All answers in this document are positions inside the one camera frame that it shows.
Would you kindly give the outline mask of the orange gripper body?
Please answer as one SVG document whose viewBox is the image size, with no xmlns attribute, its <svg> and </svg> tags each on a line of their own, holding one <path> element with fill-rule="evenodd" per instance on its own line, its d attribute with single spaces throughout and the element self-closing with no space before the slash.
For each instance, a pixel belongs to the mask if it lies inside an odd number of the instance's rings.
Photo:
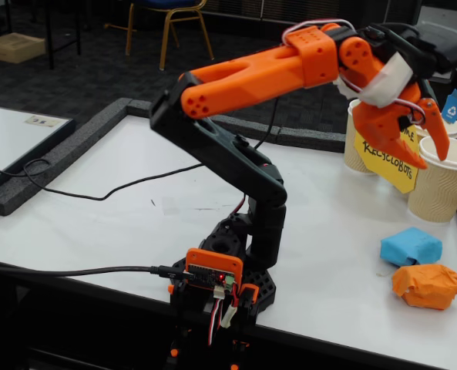
<svg viewBox="0 0 457 370">
<path fill-rule="evenodd" d="M 401 138 L 403 126 L 422 120 L 422 114 L 408 104 L 392 103 L 378 108 L 363 99 L 353 109 L 356 131 L 376 150 L 387 154 L 413 154 Z"/>
</svg>

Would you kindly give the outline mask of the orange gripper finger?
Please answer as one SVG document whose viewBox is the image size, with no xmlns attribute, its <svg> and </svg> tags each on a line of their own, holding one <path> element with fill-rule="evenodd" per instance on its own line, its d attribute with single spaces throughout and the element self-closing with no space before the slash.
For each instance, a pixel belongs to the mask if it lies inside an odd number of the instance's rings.
<svg viewBox="0 0 457 370">
<path fill-rule="evenodd" d="M 370 149 L 385 161 L 403 163 L 421 170 L 427 168 L 426 162 L 402 139 L 390 139 L 381 145 L 370 146 Z"/>
<path fill-rule="evenodd" d="M 422 98 L 418 101 L 418 105 L 423 109 L 425 117 L 422 127 L 432 138 L 439 159 L 445 160 L 450 141 L 437 102 L 433 98 Z"/>
</svg>

